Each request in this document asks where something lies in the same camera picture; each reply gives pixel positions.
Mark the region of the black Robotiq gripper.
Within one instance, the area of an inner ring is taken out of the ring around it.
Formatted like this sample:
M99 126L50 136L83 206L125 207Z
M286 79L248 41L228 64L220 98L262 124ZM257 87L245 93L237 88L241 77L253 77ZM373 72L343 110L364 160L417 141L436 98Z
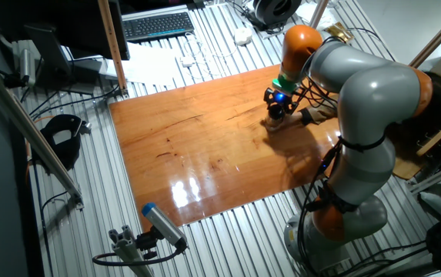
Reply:
M292 115L299 106L299 102L294 102L292 96L268 88L264 92L263 101L268 105L280 105L286 109L287 115Z

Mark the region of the helper bare hand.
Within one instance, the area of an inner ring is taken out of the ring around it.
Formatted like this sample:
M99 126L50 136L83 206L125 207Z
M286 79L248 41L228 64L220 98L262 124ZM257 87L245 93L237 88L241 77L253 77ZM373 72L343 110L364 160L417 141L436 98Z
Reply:
M277 132L283 129L305 125L301 112L295 112L292 115L284 115L283 118L278 119L274 119L268 115L265 120L265 127L269 132Z

